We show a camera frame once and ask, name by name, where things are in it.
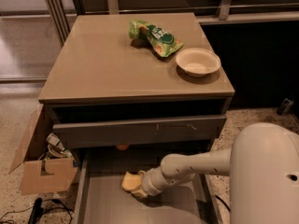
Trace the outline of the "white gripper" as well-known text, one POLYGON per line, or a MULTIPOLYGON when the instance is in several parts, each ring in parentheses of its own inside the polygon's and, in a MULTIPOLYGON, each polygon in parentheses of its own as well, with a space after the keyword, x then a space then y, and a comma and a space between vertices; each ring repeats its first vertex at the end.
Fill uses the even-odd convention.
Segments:
POLYGON ((142 187, 139 186, 131 191, 137 198, 145 199, 149 196, 156 196, 164 190, 165 179, 161 168, 152 168, 146 171, 138 171, 142 177, 142 187))

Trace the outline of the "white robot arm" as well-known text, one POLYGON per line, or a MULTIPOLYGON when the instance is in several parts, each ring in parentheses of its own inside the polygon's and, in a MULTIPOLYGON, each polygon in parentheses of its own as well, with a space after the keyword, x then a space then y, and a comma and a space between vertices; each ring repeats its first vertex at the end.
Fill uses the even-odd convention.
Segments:
POLYGON ((299 135, 271 123, 243 129, 230 148, 171 154, 142 172, 134 195, 155 196, 195 174, 230 177, 231 224, 299 224, 299 135))

